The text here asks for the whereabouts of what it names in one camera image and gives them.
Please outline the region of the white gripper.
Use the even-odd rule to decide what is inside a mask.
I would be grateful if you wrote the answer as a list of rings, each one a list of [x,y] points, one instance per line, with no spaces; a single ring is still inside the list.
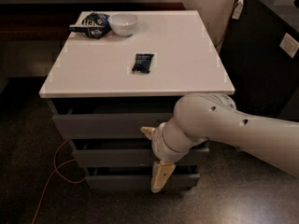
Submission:
[[[150,186],[153,193],[158,193],[164,188],[167,180],[176,168],[174,163],[181,159],[181,155],[171,149],[164,141],[163,127],[164,123],[160,124],[156,129],[146,126],[140,128],[140,131],[151,140],[153,153],[160,160],[156,161],[152,167]]]

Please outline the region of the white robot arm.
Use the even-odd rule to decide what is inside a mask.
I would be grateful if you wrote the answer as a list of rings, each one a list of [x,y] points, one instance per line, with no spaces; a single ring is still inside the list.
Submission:
[[[192,93],[180,98],[172,118],[158,127],[143,127],[158,160],[153,164],[151,191],[161,191],[175,163],[205,141],[239,147],[278,169],[299,175],[299,123],[253,116],[236,109],[225,94]]]

